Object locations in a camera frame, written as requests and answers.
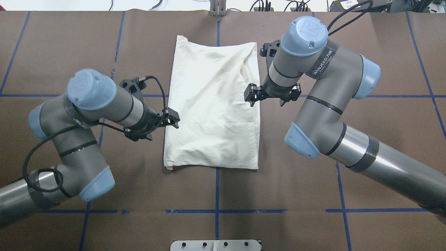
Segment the white sticker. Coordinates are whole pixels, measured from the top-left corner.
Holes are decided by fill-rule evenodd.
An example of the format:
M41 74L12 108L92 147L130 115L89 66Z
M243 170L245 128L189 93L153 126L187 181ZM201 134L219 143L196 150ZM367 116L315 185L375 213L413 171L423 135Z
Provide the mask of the white sticker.
M344 9L349 9L351 6L358 4L358 1L356 0L347 0L347 1L342 1L341 5Z

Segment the folded fabric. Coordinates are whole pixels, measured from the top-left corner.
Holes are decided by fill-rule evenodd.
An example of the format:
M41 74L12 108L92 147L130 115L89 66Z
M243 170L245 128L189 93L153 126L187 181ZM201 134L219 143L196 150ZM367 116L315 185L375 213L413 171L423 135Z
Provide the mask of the folded fabric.
M177 36L169 107L179 129L165 129L164 166L258 169L260 106L244 101L260 85L257 44L210 47Z

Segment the white bracket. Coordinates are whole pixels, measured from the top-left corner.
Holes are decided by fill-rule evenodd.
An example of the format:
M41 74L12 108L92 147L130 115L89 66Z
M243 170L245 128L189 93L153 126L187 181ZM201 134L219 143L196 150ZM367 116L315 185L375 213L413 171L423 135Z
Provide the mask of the white bracket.
M211 16L226 16L226 0L211 0Z
M174 241L170 251L262 251L257 240Z

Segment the white towel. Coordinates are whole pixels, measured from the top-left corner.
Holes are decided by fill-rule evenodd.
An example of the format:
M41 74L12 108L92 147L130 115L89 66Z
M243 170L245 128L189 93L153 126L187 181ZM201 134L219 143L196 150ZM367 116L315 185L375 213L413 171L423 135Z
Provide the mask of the white towel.
M177 36L169 107L179 129L166 127L164 166L258 169L260 106L244 101L260 85L257 44L210 47Z

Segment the gray robot arm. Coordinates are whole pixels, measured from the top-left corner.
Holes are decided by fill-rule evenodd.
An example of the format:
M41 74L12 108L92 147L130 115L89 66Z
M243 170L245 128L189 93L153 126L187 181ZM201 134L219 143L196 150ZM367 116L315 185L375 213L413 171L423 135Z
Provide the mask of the gray robot arm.
M90 129L100 118L125 128L128 138L147 138L159 126L178 128L178 114L164 107L157 114L144 104L140 92L143 79L113 80L92 69L78 71L69 81L65 95L48 100L29 115L31 130L40 138L52 138L62 163L51 170L35 170L0 188L0 226L51 208L74 197L88 202L115 185L110 167ZM56 175L54 169L62 176Z
M262 47L273 60L267 59L263 85L250 84L245 100L278 97L283 105L297 99L296 83L303 74L316 79L288 130L286 144L309 158L323 153L413 200L446 224L444 174L339 121L351 98L364 98L374 88L380 68L327 39L319 19L295 19L281 41Z

